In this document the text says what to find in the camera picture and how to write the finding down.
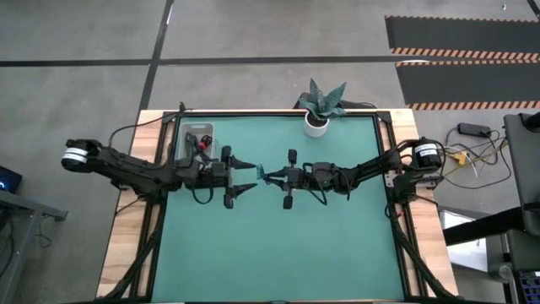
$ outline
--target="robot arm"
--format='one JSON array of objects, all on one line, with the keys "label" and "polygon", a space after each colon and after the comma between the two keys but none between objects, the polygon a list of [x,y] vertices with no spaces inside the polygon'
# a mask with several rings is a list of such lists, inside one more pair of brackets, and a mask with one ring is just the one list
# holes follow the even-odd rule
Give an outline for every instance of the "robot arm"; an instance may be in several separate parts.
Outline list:
[{"label": "robot arm", "polygon": [[[407,148],[413,149],[410,165],[403,164],[400,156],[400,153]],[[393,179],[394,188],[391,195],[397,203],[406,203],[414,198],[415,186],[423,180],[424,175],[435,173],[441,167],[437,144],[426,138],[404,141],[395,149],[388,150],[383,155],[353,168],[344,168],[328,162],[316,162],[304,163],[300,169],[294,167],[296,155],[296,150],[290,149],[289,166],[285,166],[280,171],[267,174],[261,166],[257,167],[259,179],[267,184],[277,185],[287,192],[283,200],[284,209],[292,208],[292,190],[309,191],[322,204],[327,204],[324,192],[334,191],[349,196],[361,182],[395,170],[404,170],[404,172]],[[321,191],[322,199],[316,196],[314,191]]]},{"label": "robot arm", "polygon": [[233,199],[256,186],[255,183],[233,186],[231,169],[248,169],[255,165],[237,160],[225,146],[221,160],[206,166],[195,158],[167,160],[163,165],[150,163],[105,147],[96,140],[69,139],[62,157],[64,169],[73,172],[96,172],[109,177],[115,187],[129,186],[137,195],[154,196],[159,190],[224,187],[224,206],[232,209]]}]

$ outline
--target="green mat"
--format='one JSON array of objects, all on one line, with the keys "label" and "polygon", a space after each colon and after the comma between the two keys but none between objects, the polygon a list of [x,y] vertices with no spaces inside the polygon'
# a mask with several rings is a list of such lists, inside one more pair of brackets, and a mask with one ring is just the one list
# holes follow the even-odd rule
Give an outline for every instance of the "green mat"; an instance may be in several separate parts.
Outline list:
[{"label": "green mat", "polygon": [[[330,161],[356,166],[378,155],[371,117],[331,121],[322,138],[308,138],[303,117],[183,117],[211,122],[219,147],[231,145],[240,160],[266,171]],[[346,196],[328,193],[328,205],[308,192],[284,193],[256,180],[256,170],[234,171],[235,184],[259,185],[223,206],[223,189],[197,204],[182,188],[170,193],[159,250],[153,302],[402,300],[402,283],[390,221],[384,215],[381,176]],[[208,190],[199,190],[201,200]]]}]

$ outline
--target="anti-fatigue mat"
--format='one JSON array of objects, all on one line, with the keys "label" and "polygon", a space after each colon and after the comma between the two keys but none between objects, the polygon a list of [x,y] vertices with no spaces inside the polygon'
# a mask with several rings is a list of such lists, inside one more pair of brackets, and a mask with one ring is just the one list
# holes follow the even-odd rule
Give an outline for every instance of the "anti-fatigue mat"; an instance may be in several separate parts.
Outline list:
[{"label": "anti-fatigue mat", "polygon": [[540,63],[531,60],[399,62],[413,110],[540,108]]},{"label": "anti-fatigue mat", "polygon": [[386,16],[395,54],[480,59],[537,59],[537,21]]}]

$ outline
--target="wooden table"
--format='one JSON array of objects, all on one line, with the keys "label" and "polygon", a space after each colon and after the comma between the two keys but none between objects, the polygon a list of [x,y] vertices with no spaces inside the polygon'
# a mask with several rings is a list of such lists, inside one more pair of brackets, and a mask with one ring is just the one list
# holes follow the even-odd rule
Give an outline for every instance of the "wooden table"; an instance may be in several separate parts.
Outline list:
[{"label": "wooden table", "polygon": [[[198,112],[209,112],[210,110],[193,110]],[[227,112],[227,110],[211,110],[211,112]],[[257,110],[244,110],[246,113]],[[304,110],[265,110],[265,111],[304,111]],[[357,110],[357,111],[389,111],[391,113],[392,126],[396,137],[396,142],[404,139],[418,138],[418,131],[414,122],[413,111],[409,109],[379,109],[379,110]],[[149,122],[163,116],[162,110],[141,111],[138,123]],[[154,161],[161,122],[153,122],[135,130],[131,155]],[[386,130],[381,129],[383,133],[383,143],[385,149],[390,148],[390,142],[386,136]],[[167,142],[170,141],[171,130],[167,133]],[[418,194],[426,198],[433,199],[433,192],[425,189],[419,189]],[[117,208],[121,208],[135,200],[136,196],[131,192],[122,192],[118,201]],[[122,278],[131,263],[133,262],[138,248],[139,235],[144,214],[144,202],[135,203],[130,208],[124,209],[114,220],[112,226],[111,238],[105,256],[105,262],[101,272],[100,283],[97,290],[97,296],[104,296],[114,288],[118,280]],[[429,269],[441,284],[452,294],[457,295],[456,281],[452,272],[450,259],[446,250],[445,239],[443,237],[437,208],[430,202],[418,199],[410,203],[413,216],[414,229],[416,232],[418,247],[422,259],[426,262]],[[151,227],[154,226],[157,217],[157,210],[152,213],[153,220]],[[411,284],[413,295],[418,294],[418,285],[416,284],[416,275],[412,261],[406,255],[408,268],[408,277]],[[148,280],[148,268],[150,257],[147,258],[143,267],[141,281],[139,284],[139,293],[144,293],[146,282]]]}]

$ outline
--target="concrete floor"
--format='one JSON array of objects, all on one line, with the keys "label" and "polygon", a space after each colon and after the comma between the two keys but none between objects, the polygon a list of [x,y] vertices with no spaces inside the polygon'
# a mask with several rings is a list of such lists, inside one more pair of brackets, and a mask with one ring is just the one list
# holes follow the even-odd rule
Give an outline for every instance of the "concrete floor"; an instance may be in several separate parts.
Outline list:
[{"label": "concrete floor", "polygon": [[[0,2],[0,60],[150,58],[165,0],[4,0]],[[385,14],[528,19],[525,0],[176,0],[162,58],[390,55]],[[0,68],[0,163],[24,175],[21,194],[69,210],[60,225],[44,223],[53,244],[36,247],[24,270],[17,303],[90,300],[95,295],[118,191],[97,175],[64,171],[68,138],[106,141],[131,124],[147,67]],[[344,98],[404,107],[390,63],[160,67],[150,109],[290,108],[314,78],[329,90],[348,82]],[[519,111],[416,112],[420,134],[444,139],[459,122],[500,129]],[[131,131],[115,146],[127,150]],[[473,144],[474,139],[453,137]],[[505,174],[502,162],[475,180]],[[513,179],[482,191],[441,184],[441,205],[493,213],[518,204]],[[500,285],[458,271],[468,299],[502,301]]]}]

